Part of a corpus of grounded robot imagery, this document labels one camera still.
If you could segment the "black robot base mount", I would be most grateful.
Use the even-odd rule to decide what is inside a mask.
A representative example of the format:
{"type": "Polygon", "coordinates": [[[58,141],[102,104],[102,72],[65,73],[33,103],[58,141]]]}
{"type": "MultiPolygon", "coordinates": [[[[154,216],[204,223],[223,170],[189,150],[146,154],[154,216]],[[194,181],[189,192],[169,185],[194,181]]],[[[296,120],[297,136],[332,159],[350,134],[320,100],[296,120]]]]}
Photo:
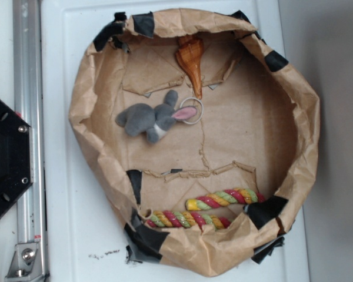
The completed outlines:
{"type": "Polygon", "coordinates": [[[0,100],[0,219],[32,184],[31,127],[0,100]]]}

